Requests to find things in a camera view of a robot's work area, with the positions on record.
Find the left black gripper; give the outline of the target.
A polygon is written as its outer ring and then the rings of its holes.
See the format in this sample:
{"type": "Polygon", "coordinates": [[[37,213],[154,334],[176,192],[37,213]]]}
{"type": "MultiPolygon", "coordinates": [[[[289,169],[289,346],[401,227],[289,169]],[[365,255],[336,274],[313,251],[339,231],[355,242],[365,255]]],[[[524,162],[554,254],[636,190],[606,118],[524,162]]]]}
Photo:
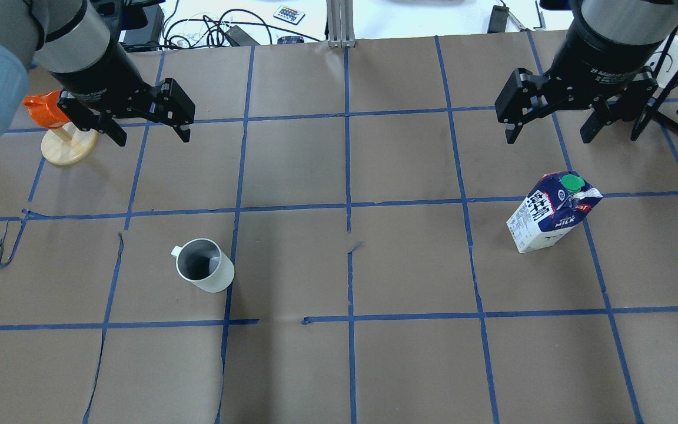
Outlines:
{"type": "Polygon", "coordinates": [[[121,45],[108,46],[86,69],[57,73],[56,80],[63,88],[58,105],[81,131],[96,130],[124,147],[127,133],[116,120],[142,118],[166,124],[181,142],[190,142],[191,97],[174,78],[156,86],[145,82],[121,45]]]}

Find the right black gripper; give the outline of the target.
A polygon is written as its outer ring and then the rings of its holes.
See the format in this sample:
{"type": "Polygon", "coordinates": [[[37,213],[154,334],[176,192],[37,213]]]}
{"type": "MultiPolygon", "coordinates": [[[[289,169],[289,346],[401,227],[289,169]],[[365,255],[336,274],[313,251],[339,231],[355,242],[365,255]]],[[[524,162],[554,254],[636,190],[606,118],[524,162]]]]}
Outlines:
{"type": "Polygon", "coordinates": [[[647,60],[658,46],[614,40],[589,26],[570,27],[547,70],[536,74],[517,67],[508,76],[494,104],[506,142],[514,144],[525,124],[558,111],[591,110],[580,129],[583,143],[608,124],[633,121],[657,89],[647,60]]]}

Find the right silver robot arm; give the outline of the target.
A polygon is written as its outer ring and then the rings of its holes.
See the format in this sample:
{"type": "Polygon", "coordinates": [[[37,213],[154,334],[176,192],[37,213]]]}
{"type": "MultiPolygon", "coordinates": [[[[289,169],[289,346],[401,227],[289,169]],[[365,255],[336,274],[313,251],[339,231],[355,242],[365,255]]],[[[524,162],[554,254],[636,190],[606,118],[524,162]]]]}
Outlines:
{"type": "Polygon", "coordinates": [[[648,126],[655,105],[656,73],[649,58],[678,28],[678,1],[557,1],[573,22],[548,70],[517,68],[495,101],[506,142],[525,124],[557,111],[592,110],[581,127],[590,143],[605,126],[633,122],[630,139],[648,126]]]}

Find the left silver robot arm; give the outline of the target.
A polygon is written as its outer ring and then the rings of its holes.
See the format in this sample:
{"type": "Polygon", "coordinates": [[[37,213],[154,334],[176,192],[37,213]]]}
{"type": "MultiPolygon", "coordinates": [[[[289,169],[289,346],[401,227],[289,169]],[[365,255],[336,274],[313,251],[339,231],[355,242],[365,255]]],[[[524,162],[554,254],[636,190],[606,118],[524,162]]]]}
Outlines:
{"type": "Polygon", "coordinates": [[[56,109],[78,131],[127,141],[121,119],[165,124],[191,139],[195,104],[178,81],[143,80],[117,35],[89,1],[0,1],[0,135],[14,120],[29,88],[33,64],[62,89],[56,109]]]}

